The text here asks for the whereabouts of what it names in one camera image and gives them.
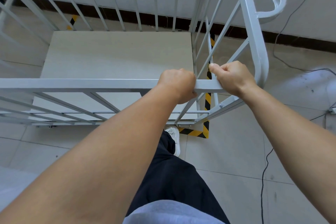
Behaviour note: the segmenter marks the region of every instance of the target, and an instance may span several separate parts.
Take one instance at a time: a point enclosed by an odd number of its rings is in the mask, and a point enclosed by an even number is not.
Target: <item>pant leg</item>
[[[190,205],[229,224],[221,206],[195,167],[174,156],[175,142],[163,132],[153,160],[134,196],[127,215],[158,200],[173,200]]]

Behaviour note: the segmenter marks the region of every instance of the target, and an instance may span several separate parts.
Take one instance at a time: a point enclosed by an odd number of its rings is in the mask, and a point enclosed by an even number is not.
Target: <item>white metal railing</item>
[[[42,22],[44,22],[47,26],[49,26],[52,30],[59,30],[59,28],[50,21],[43,13],[43,11],[34,3],[32,0],[21,0]],[[72,30],[76,30],[76,28],[69,23],[62,11],[59,9],[57,4],[53,0],[49,0],[54,8],[58,11],[61,17],[66,21],[66,24],[69,25]],[[109,31],[109,28],[99,10],[99,7],[95,0],[91,0],[92,5],[95,7],[106,31]],[[177,16],[177,3],[178,0],[174,0],[174,17],[173,17],[173,27],[172,31],[175,31],[176,26],[176,16]],[[225,112],[229,112],[239,106],[241,106],[243,101],[235,96],[230,96],[223,102],[218,102],[217,93],[224,92],[221,88],[220,84],[216,80],[214,74],[212,75],[212,80],[199,80],[202,72],[207,68],[209,62],[213,60],[213,54],[219,46],[221,40],[226,34],[229,26],[234,19],[235,15],[239,10],[242,11],[247,39],[241,44],[241,46],[237,49],[237,51],[233,54],[233,56],[229,59],[229,62],[237,60],[241,55],[242,51],[250,47],[252,59],[255,67],[255,80],[260,87],[263,87],[268,74],[268,57],[266,52],[265,43],[263,40],[263,35],[260,28],[260,23],[264,23],[274,19],[284,8],[286,4],[286,0],[273,0],[274,10],[268,12],[257,12],[254,1],[253,0],[237,0],[237,4],[232,10],[227,22],[225,23],[218,39],[213,46],[211,47],[210,41],[210,31],[211,27],[215,22],[216,15],[219,11],[219,7],[223,0],[218,0],[216,8],[212,14],[211,20],[209,21],[208,14],[208,6],[210,0],[195,0],[195,7],[193,11],[193,16],[191,18],[191,24],[189,31],[192,33],[192,55],[194,59],[194,72],[197,77],[197,82],[195,86],[195,92],[199,94],[197,98],[190,100],[185,104],[184,108],[181,111],[174,111],[173,113],[177,113],[178,117],[175,120],[168,121],[168,124],[180,124],[180,125],[191,125],[197,124],[200,122],[204,122],[205,120],[210,120],[218,115],[221,115]],[[38,33],[34,32],[30,29],[21,19],[16,16],[10,10],[10,6],[13,0],[7,0],[7,2],[3,5],[0,4],[0,8],[2,9],[0,13],[0,25],[3,24],[3,20],[5,19],[6,14],[15,19],[21,26],[26,28],[31,34],[37,36],[43,43],[48,44],[48,42],[40,36]],[[87,22],[83,13],[79,9],[78,5],[74,0],[70,0],[78,14],[81,16],[85,24],[87,25],[89,30],[93,30],[90,24]],[[114,4],[114,8],[117,12],[121,27],[123,31],[126,31],[124,27],[124,22],[120,15],[120,10],[117,6],[116,0],[112,0]],[[137,22],[139,25],[139,31],[142,31],[140,14],[138,9],[137,0],[133,0],[134,2],[134,11],[136,13]],[[154,0],[155,5],[155,29],[159,31],[158,27],[158,5],[157,0]],[[195,33],[195,30],[198,25],[199,19],[201,23],[199,25],[198,32]],[[200,31],[203,23],[205,22],[206,33],[201,42],[201,45],[198,50],[196,50],[196,43],[200,36]],[[15,39],[6,35],[2,30],[0,30],[0,35],[11,41],[12,43],[18,45],[19,47],[23,47],[22,44],[18,43]],[[204,45],[208,45],[209,55],[206,58],[201,70],[197,72],[196,61],[200,58],[200,53],[204,47]],[[115,107],[112,103],[104,99],[99,93],[101,92],[139,92],[142,96],[146,94],[150,89],[152,89],[157,83],[157,80],[136,80],[136,79],[31,79],[31,78],[11,78],[11,79],[0,79],[0,90],[5,90],[8,92],[25,92],[35,97],[42,98],[49,102],[58,104],[60,106],[66,107],[67,109],[73,110],[73,112],[66,111],[54,111],[46,108],[42,108],[39,106],[35,106],[32,104],[23,103],[17,100],[0,97],[0,100],[5,101],[7,103],[17,104],[20,106],[24,106],[26,108],[31,108],[31,111],[16,111],[11,108],[0,108],[0,121],[6,122],[14,122],[14,123],[23,123],[23,124],[33,124],[33,125],[77,125],[77,124],[100,124],[107,118],[103,117],[102,114],[115,114],[120,110]],[[85,110],[80,107],[74,106],[70,103],[64,102],[60,99],[57,99],[49,94],[50,92],[81,92],[89,96],[91,99],[97,101],[103,106],[107,107],[110,111],[92,111]],[[214,93],[215,96],[215,107],[213,107],[209,111],[201,111],[199,100],[204,93]],[[197,103],[198,110],[197,111],[189,111],[189,108],[193,105],[193,103]],[[181,120],[186,113],[197,113],[198,118],[194,120]],[[34,120],[30,118],[15,118],[12,117],[11,114],[21,114],[25,116],[30,116],[32,118],[44,119]],[[44,115],[52,114],[55,116],[59,116],[67,118],[67,120],[63,120],[61,118],[49,118]],[[85,114],[90,116],[90,119],[78,118],[72,114]]]

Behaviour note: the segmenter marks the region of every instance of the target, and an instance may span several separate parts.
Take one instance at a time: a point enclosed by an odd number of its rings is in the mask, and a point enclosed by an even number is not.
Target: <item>dark baseboard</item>
[[[33,0],[33,1],[42,10],[57,12],[56,9],[51,5],[51,3],[48,0]],[[57,6],[61,9],[63,13],[79,15],[76,9],[74,8],[74,6],[70,2],[55,1],[55,3],[57,4]],[[14,0],[13,5],[26,7],[26,5],[22,3],[21,0]],[[99,15],[94,6],[78,4],[78,7],[82,11],[84,16],[99,18]],[[119,21],[119,18],[118,18],[118,15],[115,9],[103,8],[103,7],[99,7],[99,9],[104,19]],[[130,22],[130,23],[136,23],[136,24],[138,23],[137,15],[135,12],[120,10],[120,14],[124,22]],[[155,16],[153,14],[140,13],[140,20],[141,20],[141,24],[155,27]],[[176,30],[189,30],[190,21],[191,21],[190,19],[176,18],[176,24],[175,24]],[[200,22],[198,22],[196,31],[198,31],[199,25],[200,25]],[[163,27],[163,28],[172,28],[173,27],[173,17],[158,15],[158,26]],[[223,24],[214,23],[210,30],[210,33],[219,35],[223,27],[224,27]],[[201,32],[203,33],[206,32],[205,24],[202,25]],[[264,41],[266,43],[271,43],[271,44],[275,42],[275,38],[278,35],[277,33],[268,32],[268,31],[263,31],[262,34],[264,37]],[[247,33],[246,33],[246,29],[243,27],[230,26],[225,36],[237,38],[237,39],[246,39]],[[288,46],[293,46],[293,47],[300,47],[300,48],[306,48],[306,49],[311,49],[311,50],[336,53],[336,43],[335,42],[318,40],[318,39],[307,38],[307,37],[297,37],[294,35],[280,34],[277,40],[277,44],[283,44],[283,45],[288,45]]]

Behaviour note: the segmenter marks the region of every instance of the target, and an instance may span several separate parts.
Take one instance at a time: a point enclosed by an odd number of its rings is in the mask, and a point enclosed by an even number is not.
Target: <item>white sneaker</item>
[[[179,130],[177,129],[177,127],[175,126],[171,126],[171,127],[168,127],[167,129],[165,129],[165,131],[167,131],[170,136],[172,137],[172,139],[175,141],[175,153],[174,155],[176,157],[178,157],[180,155],[180,132]]]

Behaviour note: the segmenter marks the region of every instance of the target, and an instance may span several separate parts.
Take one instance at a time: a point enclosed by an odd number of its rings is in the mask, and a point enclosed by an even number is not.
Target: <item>grey floor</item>
[[[51,32],[44,28],[34,15],[23,8],[13,9],[39,32],[50,39]],[[65,28],[58,14],[46,14],[60,28]],[[88,18],[95,30],[103,30],[99,19]],[[110,28],[120,30],[118,22],[108,21]],[[86,30],[79,18],[75,23],[79,30]],[[136,24],[127,24],[128,30],[136,30]],[[8,34],[18,34],[22,42],[38,46],[40,49],[28,56],[22,55],[7,43],[1,42],[1,59],[8,64],[23,69],[29,77],[39,77],[46,48],[35,39],[23,37],[18,26],[12,21],[6,25]],[[154,31],[149,26],[143,30]],[[214,55],[217,63],[225,63],[242,40],[225,38]],[[302,116],[313,119],[325,113],[336,101],[336,77],[326,71],[302,73],[288,68],[271,55],[273,45],[267,44],[269,51],[269,76],[265,89]],[[276,55],[291,65],[314,69],[329,67],[336,71],[336,55],[278,45]],[[252,59],[247,51],[241,57],[253,72]],[[2,70],[2,77],[17,77],[13,70]],[[28,96],[13,96],[29,102]],[[228,95],[220,95],[220,101]],[[336,118],[322,116],[314,123],[336,133]],[[94,126],[59,126],[56,128],[27,127],[18,124],[0,123],[0,185],[4,186],[8,170],[16,170],[36,176],[55,160],[60,158],[80,142]],[[180,158],[193,164],[206,181],[231,223],[260,223],[261,175],[266,165],[265,156],[271,144],[256,122],[247,106],[239,107],[210,121],[209,139],[181,135]],[[269,158],[263,193],[264,217],[266,223],[327,223],[326,220],[293,184],[278,157],[273,152]]]

